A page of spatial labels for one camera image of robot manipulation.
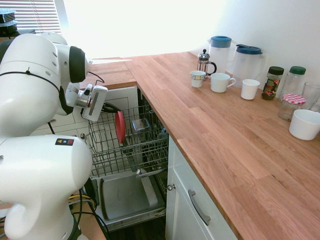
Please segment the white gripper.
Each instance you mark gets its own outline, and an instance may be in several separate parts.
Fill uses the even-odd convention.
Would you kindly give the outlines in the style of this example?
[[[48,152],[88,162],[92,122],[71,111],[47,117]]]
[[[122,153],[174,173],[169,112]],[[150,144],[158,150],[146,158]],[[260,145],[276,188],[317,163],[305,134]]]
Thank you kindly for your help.
[[[96,122],[100,116],[101,111],[104,113],[117,113],[121,110],[117,106],[105,101],[107,92],[108,89],[104,86],[96,85],[93,87],[89,98],[89,104],[81,113],[81,116],[84,119]]]

